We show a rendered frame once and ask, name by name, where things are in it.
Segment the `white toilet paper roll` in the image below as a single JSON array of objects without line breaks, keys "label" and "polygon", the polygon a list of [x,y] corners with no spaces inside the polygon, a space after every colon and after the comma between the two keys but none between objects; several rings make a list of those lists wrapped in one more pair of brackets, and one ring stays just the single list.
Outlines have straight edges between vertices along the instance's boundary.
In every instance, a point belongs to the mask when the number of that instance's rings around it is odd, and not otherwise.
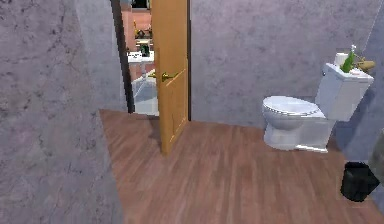
[{"label": "white toilet paper roll", "polygon": [[348,53],[338,52],[335,55],[334,64],[336,66],[342,66],[347,58],[348,58]]}]

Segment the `green spray bottle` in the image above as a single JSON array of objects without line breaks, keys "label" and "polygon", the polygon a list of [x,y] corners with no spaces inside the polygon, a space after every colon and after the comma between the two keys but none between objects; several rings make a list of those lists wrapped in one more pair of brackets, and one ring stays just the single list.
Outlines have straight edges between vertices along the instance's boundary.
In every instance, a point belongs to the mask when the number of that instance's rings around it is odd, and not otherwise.
[{"label": "green spray bottle", "polygon": [[346,55],[344,62],[340,65],[340,69],[344,73],[349,73],[353,69],[355,60],[355,50],[357,46],[352,44],[349,50],[344,50],[343,53]]}]

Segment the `orange wooden room door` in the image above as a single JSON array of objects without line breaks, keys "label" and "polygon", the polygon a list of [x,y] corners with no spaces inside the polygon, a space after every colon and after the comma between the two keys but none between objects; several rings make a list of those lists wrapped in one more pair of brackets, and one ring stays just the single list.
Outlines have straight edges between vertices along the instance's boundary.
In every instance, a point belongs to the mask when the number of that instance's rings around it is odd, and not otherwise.
[{"label": "orange wooden room door", "polygon": [[[152,0],[161,153],[170,153],[188,116],[187,0]],[[178,73],[162,81],[161,75]]]}]

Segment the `black waste bin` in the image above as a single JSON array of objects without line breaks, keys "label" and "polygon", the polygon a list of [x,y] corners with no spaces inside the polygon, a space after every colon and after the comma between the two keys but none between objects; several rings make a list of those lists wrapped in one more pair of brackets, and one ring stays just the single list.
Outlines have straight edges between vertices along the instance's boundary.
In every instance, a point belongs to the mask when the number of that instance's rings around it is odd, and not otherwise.
[{"label": "black waste bin", "polygon": [[349,161],[344,165],[340,193],[353,202],[363,202],[380,181],[363,162]]}]

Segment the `white round table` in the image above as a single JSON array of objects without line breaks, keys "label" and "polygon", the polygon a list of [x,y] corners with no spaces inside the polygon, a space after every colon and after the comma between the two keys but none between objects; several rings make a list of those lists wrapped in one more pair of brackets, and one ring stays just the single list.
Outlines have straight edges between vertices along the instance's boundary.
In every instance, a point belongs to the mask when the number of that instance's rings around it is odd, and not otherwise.
[{"label": "white round table", "polygon": [[139,51],[129,52],[127,54],[128,62],[133,64],[139,64],[142,76],[146,76],[145,65],[154,63],[155,53],[151,51],[148,56],[143,56]]}]

